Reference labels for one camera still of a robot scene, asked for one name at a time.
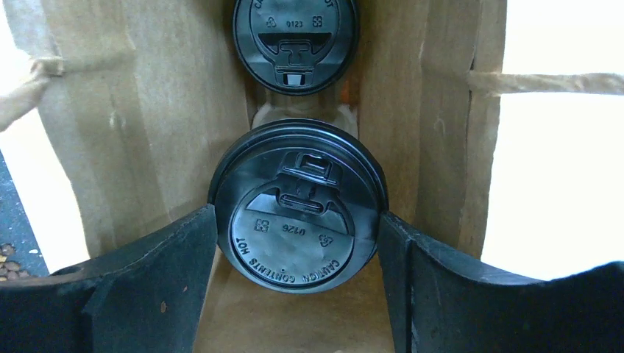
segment recycling symbol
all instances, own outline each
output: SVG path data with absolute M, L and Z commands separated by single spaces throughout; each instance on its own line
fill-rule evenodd
M 328 237 L 324 234 L 319 235 L 319 240 L 321 241 L 321 246 L 326 248 L 327 246 L 329 246 L 332 242 L 333 242 L 333 238 L 332 237 Z
M 275 22 L 275 18 L 273 17 L 269 17 L 268 20 L 266 20 L 266 26 L 268 28 L 274 28 L 277 27 L 277 22 Z

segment brown paper bag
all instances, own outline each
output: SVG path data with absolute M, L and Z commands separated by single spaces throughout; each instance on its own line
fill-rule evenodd
M 499 71 L 506 3 L 359 2 L 350 72 L 360 137 L 381 161 L 391 209 L 478 256 L 498 100 L 471 69 Z M 224 150 L 249 129 L 254 85 L 230 36 L 231 1 L 4 0 L 18 48 L 60 57 L 39 105 L 91 256 L 203 205 Z M 374 259 L 335 290 L 265 290 L 219 254 L 197 352 L 392 352 Z

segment black plastic lid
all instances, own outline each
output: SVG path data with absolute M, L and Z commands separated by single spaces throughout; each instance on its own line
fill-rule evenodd
M 219 246 L 244 276 L 286 293 L 329 290 L 375 254 L 388 209 L 380 166 L 351 135 L 310 119 L 252 130 L 210 185 Z
M 290 96 L 316 93 L 340 79 L 359 36 L 353 0 L 237 0 L 233 27 L 247 70 Z

